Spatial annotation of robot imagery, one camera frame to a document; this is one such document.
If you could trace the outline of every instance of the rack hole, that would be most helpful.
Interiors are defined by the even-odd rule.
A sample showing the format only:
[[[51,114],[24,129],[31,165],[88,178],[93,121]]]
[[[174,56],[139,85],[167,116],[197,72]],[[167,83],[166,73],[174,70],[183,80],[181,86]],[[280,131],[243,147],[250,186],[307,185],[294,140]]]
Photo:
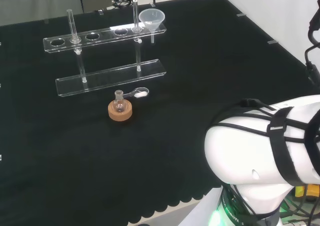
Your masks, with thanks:
[[[127,29],[116,29],[114,33],[118,36],[124,36],[128,33]]]
[[[53,47],[58,47],[58,46],[62,46],[64,43],[65,43],[64,39],[59,38],[59,39],[53,40],[51,42],[51,45]]]
[[[89,41],[95,41],[100,37],[98,33],[91,32],[90,34],[86,35],[85,38]]]

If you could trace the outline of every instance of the white wall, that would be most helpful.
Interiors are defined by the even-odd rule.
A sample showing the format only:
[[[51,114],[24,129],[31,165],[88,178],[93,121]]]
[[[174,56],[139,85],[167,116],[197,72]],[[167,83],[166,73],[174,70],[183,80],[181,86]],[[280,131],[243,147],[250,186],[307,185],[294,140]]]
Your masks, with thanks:
[[[319,8],[317,0],[229,1],[305,64],[304,52],[312,46],[309,22]],[[320,41],[320,33],[314,35]],[[320,70],[320,49],[310,52],[309,59]]]

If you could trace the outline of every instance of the scalloped edge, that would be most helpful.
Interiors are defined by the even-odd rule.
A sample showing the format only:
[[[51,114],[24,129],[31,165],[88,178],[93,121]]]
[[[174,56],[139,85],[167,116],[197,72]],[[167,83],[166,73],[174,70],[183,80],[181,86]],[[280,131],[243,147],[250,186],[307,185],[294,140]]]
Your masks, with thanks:
[[[168,205],[168,206],[166,207],[166,210],[165,210],[165,211],[163,211],[163,212],[154,211],[152,216],[150,216],[150,217],[143,217],[143,216],[142,216],[139,222],[136,222],[136,223],[131,223],[131,222],[129,222],[129,223],[127,224],[127,226],[137,226],[137,225],[139,225],[139,224],[144,223],[145,221],[148,221],[148,220],[151,220],[151,219],[153,219],[153,218],[156,218],[156,217],[165,215],[165,214],[167,214],[167,213],[173,212],[173,211],[178,210],[178,209],[180,209],[180,208],[183,208],[183,207],[192,205],[192,204],[194,204],[194,203],[198,203],[198,202],[200,202],[200,201],[203,199],[204,196],[205,196],[205,195],[203,195],[202,198],[199,199],[199,200],[196,200],[196,199],[194,199],[194,198],[192,197],[189,202],[182,202],[182,201],[180,201],[177,206],[169,206],[169,205]]]

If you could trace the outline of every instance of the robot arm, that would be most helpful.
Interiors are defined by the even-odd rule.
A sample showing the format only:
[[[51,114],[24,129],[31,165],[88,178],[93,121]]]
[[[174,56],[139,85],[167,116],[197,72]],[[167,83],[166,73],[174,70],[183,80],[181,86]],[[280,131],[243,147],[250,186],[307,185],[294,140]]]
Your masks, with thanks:
[[[307,125],[320,111],[320,96],[281,102],[271,106],[271,109],[275,110],[263,108],[262,111],[266,111],[271,119],[282,108],[291,107],[293,108],[288,110],[286,120],[291,119],[292,122],[301,122]],[[280,130],[281,128],[271,127],[268,132],[268,125],[271,122],[264,118],[265,115],[261,111],[254,110],[247,113],[259,116],[255,118],[237,114],[211,127],[205,138],[205,155],[209,166],[223,182],[236,185],[237,194],[252,209],[251,213],[267,215],[271,218],[272,225],[281,225],[279,206],[293,186],[288,183],[288,177],[284,177],[282,169],[279,168],[279,159],[276,159],[275,156],[281,157],[281,155],[275,155],[268,137],[270,130]],[[263,133],[259,135],[239,130],[237,126]],[[302,183],[320,184],[318,172],[320,158],[315,165],[315,161],[311,160],[310,152],[304,144],[306,135],[304,129],[306,128],[299,127],[288,123],[284,132],[286,146],[293,164],[291,170],[296,172],[298,180]],[[316,144],[318,155],[320,155],[319,145],[320,143]],[[218,210],[225,225],[235,225],[237,221],[233,221],[234,215],[226,210],[223,194]]]

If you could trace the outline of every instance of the black strap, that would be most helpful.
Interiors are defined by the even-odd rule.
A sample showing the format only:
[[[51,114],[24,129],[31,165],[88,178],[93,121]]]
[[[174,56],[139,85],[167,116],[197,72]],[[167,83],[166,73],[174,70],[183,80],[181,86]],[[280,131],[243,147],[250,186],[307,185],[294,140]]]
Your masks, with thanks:
[[[320,110],[308,123],[304,134],[304,146],[309,155],[313,168],[320,175],[320,152],[316,144],[316,133],[320,127]]]
[[[286,107],[278,110],[267,127],[267,134],[270,138],[270,145],[276,167],[279,173],[292,186],[301,186],[304,183],[300,180],[292,162],[284,132],[287,129],[285,123],[287,115],[293,107]]]

